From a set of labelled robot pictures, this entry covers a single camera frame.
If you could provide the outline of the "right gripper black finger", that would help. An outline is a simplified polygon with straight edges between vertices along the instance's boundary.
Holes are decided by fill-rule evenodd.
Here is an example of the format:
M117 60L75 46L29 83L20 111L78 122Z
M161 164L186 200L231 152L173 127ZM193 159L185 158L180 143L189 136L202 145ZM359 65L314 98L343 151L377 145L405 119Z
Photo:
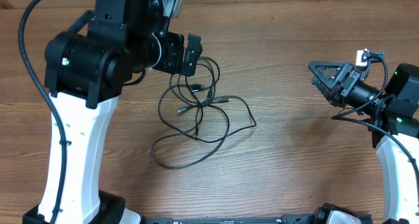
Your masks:
M312 84L320 91L323 97L332 105L336 106L337 101L332 90L328 89L317 77L312 78Z
M308 68L328 90L333 90L354 66L350 62L310 62Z

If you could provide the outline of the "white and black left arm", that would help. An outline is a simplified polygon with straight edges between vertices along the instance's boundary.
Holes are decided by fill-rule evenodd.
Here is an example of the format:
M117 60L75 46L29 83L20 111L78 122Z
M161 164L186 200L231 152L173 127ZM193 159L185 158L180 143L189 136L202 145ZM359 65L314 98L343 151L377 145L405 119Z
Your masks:
M172 33L183 0L96 0L46 46L35 86L51 111L45 192L24 223L141 223L122 197L99 188L107 129L132 76L194 75L201 38Z

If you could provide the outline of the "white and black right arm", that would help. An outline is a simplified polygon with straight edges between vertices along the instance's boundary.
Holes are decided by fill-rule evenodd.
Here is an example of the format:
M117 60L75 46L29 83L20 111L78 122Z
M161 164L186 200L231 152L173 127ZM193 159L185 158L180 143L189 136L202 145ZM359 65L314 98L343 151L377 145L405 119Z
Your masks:
M349 62L310 62L312 84L335 107L351 107L336 121L366 126L380 161L384 186L384 223L418 222L418 67L401 64L389 74L384 59L381 88L365 83Z

